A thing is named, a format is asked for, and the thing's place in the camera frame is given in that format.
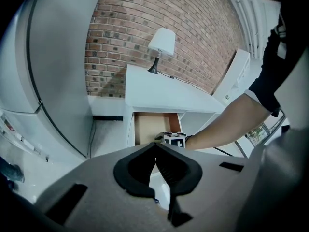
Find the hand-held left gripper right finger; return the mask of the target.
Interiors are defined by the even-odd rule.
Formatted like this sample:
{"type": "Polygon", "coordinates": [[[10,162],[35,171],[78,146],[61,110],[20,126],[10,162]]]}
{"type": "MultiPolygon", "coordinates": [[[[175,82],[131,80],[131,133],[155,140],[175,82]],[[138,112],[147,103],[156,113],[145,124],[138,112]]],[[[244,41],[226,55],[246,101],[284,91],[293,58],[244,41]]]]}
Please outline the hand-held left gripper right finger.
{"type": "Polygon", "coordinates": [[[181,211],[177,197],[195,189],[202,178],[202,168],[196,161],[163,144],[156,144],[155,147],[156,165],[170,191],[168,221],[178,227],[191,220],[192,216],[181,211]]]}

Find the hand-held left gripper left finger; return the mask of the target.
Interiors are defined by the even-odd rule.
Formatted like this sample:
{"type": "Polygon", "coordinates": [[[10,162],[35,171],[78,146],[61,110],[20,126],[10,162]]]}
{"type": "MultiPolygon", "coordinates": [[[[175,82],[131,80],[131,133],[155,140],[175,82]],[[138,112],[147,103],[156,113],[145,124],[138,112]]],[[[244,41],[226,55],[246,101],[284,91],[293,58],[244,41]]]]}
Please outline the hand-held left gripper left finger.
{"type": "Polygon", "coordinates": [[[154,198],[155,191],[151,187],[150,177],[155,166],[155,143],[120,159],[113,169],[118,185],[128,194],[135,197],[154,198]]]}

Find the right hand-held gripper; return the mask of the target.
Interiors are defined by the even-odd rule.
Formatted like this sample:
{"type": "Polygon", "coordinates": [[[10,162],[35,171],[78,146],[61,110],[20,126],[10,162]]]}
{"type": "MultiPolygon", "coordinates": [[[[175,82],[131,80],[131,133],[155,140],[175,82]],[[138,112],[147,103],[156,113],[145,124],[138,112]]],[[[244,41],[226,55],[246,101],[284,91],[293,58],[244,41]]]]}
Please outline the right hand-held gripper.
{"type": "Polygon", "coordinates": [[[161,143],[186,148],[186,141],[189,138],[190,136],[183,132],[161,132],[155,137],[155,140],[159,140],[161,143]]]}

